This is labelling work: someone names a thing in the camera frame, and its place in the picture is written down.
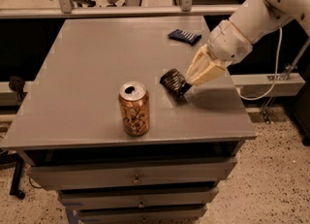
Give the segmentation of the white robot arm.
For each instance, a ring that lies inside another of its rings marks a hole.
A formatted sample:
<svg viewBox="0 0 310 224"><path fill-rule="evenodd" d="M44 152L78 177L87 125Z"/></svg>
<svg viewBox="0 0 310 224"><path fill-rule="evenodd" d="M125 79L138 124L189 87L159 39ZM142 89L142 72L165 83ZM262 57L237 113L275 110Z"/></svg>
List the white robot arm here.
<svg viewBox="0 0 310 224"><path fill-rule="evenodd" d="M310 0L246 0L210 32L186 72L186 81L201 85L222 76L227 67L252 52L263 36L293 19L310 31Z"/></svg>

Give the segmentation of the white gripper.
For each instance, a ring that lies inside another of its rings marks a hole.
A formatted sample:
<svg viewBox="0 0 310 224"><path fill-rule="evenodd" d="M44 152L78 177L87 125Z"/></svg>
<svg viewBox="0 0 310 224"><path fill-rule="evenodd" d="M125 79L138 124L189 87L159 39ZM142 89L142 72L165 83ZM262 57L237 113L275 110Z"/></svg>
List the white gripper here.
<svg viewBox="0 0 310 224"><path fill-rule="evenodd" d="M253 50L253 37L230 20L222 20L210 32L206 43L198 49L186 72L192 85L204 84L225 73L226 68L212 61L209 52L216 59L236 64Z"/></svg>

